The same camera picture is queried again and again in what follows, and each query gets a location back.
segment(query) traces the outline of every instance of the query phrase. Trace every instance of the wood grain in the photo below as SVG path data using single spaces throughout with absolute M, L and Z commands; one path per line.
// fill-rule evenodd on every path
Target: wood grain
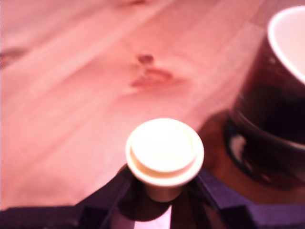
M 125 164 L 140 123 L 170 117 L 198 129 L 230 107 L 264 37 L 259 19 L 277 9 L 263 0 L 4 1 L 2 209 L 75 204 Z M 155 59 L 146 77 L 141 53 Z

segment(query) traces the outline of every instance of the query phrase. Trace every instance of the wood knot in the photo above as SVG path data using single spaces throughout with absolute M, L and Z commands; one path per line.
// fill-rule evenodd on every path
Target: wood knot
M 5 68 L 12 64 L 15 60 L 19 59 L 25 54 L 23 49 L 9 49 L 0 53 L 1 68 Z
M 151 54 L 139 54 L 137 57 L 139 63 L 143 65 L 152 65 L 154 62 L 154 58 Z

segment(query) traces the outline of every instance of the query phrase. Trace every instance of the mug rim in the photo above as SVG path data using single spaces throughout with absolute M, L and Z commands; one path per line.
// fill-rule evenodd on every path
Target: mug rim
M 284 20 L 286 17 L 289 17 L 290 15 L 296 13 L 296 12 L 303 12 L 305 14 L 305 5 L 302 6 L 295 6 L 290 7 L 287 9 L 284 9 L 280 12 L 278 12 L 276 15 L 274 15 L 269 24 L 268 24 L 268 31 L 267 31 L 267 37 L 269 44 L 281 62 L 281 64 L 296 78 L 298 79 L 302 84 L 305 85 L 305 74 L 302 73 L 299 69 L 295 67 L 294 64 L 286 57 L 286 55 L 283 53 L 282 49 L 280 48 L 280 45 L 277 42 L 276 36 L 275 36 L 275 28 L 277 25 Z

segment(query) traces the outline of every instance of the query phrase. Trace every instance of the table surface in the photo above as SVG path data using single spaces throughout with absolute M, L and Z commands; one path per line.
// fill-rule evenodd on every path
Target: table surface
M 170 117 L 199 131 L 231 106 L 271 16 L 300 4 L 3 1 L 2 209 L 76 204 L 125 164 L 126 139 L 144 121 Z M 146 75 L 140 54 L 154 57 Z M 219 143 L 219 125 L 205 128 L 204 164 L 224 183 L 256 202 L 305 203 L 302 188 L 245 176 Z

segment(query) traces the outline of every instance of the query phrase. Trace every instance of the dark mug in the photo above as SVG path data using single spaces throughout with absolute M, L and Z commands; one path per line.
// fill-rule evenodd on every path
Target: dark mug
M 305 6 L 271 19 L 225 140 L 230 156 L 254 178 L 305 185 Z

